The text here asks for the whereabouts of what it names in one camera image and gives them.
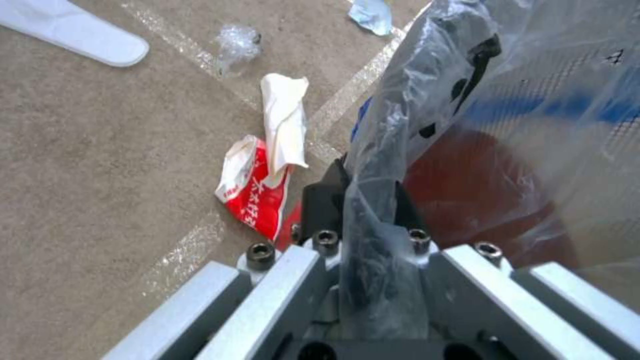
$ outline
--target plastic bag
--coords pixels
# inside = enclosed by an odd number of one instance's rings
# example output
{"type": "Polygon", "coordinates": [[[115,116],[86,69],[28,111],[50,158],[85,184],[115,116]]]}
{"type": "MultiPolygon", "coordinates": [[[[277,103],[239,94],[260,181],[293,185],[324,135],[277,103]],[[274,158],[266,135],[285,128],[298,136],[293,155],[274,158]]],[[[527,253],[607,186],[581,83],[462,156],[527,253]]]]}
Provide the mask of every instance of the plastic bag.
{"type": "Polygon", "coordinates": [[[346,160],[350,336],[426,333],[416,270],[391,266],[410,251],[397,181],[441,247],[490,240],[516,266],[572,268],[639,254],[636,6],[435,0],[415,21],[346,160]]]}
{"type": "Polygon", "coordinates": [[[274,241],[287,201],[289,173],[284,169],[270,176],[265,143],[247,135],[225,154],[216,197],[238,220],[274,241]]]}
{"type": "Polygon", "coordinates": [[[391,34],[391,9],[384,0],[355,0],[349,17],[378,36],[391,34]]]}
{"type": "Polygon", "coordinates": [[[262,35],[250,26],[222,26],[216,37],[220,45],[218,74],[223,77],[240,75],[243,67],[262,52],[261,40],[262,35]]]}

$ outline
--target concrete floor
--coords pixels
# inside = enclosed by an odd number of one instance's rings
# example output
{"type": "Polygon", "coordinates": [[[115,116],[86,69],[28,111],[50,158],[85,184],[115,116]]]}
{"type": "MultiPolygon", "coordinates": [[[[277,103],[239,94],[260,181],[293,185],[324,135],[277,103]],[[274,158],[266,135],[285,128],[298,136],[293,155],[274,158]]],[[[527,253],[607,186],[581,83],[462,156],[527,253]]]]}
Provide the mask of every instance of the concrete floor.
{"type": "Polygon", "coordinates": [[[287,208],[348,146],[356,111],[426,1],[393,2],[394,34],[346,0],[77,0],[150,44],[128,69],[0,28],[0,358],[91,359],[209,260],[260,236],[214,198],[225,151],[264,137],[259,79],[306,76],[309,170],[287,208]],[[255,26],[264,54],[216,77],[222,24],[255,26]]]}

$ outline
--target blue fabric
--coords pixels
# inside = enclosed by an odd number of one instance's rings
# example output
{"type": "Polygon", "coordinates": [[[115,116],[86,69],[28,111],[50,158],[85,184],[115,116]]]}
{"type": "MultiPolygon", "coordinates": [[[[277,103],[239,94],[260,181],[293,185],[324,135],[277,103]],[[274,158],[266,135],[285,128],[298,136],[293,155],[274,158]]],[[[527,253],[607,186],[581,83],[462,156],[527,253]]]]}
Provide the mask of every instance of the blue fabric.
{"type": "Polygon", "coordinates": [[[356,124],[353,126],[353,129],[351,130],[351,141],[353,141],[353,139],[356,137],[356,133],[358,132],[358,126],[360,126],[360,121],[362,121],[362,118],[364,118],[364,115],[367,113],[370,102],[371,102],[371,97],[368,98],[358,110],[358,120],[356,121],[356,124]]]}

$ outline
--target crumpled tissue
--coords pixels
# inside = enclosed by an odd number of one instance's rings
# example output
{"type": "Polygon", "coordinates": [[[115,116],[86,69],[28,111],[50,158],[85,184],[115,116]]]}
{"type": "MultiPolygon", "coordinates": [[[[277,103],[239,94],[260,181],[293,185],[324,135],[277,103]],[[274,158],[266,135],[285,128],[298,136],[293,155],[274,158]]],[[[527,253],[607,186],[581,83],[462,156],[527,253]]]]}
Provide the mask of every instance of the crumpled tissue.
{"type": "Polygon", "coordinates": [[[305,162],[307,119],[302,105],[308,86],[307,78],[292,79],[275,73],[265,75],[260,82],[269,177],[279,177],[288,164],[308,167],[305,162]]]}

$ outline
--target red snack wrapper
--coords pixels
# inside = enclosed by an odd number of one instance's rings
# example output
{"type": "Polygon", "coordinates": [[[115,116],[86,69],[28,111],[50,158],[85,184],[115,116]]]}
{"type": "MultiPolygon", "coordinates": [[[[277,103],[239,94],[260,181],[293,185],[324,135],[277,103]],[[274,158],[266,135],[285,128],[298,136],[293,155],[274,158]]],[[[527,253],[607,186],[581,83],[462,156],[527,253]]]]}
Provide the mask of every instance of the red snack wrapper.
{"type": "Polygon", "coordinates": [[[273,241],[282,223],[289,169],[268,175],[265,143],[247,135],[227,151],[216,197],[238,220],[273,241]]]}

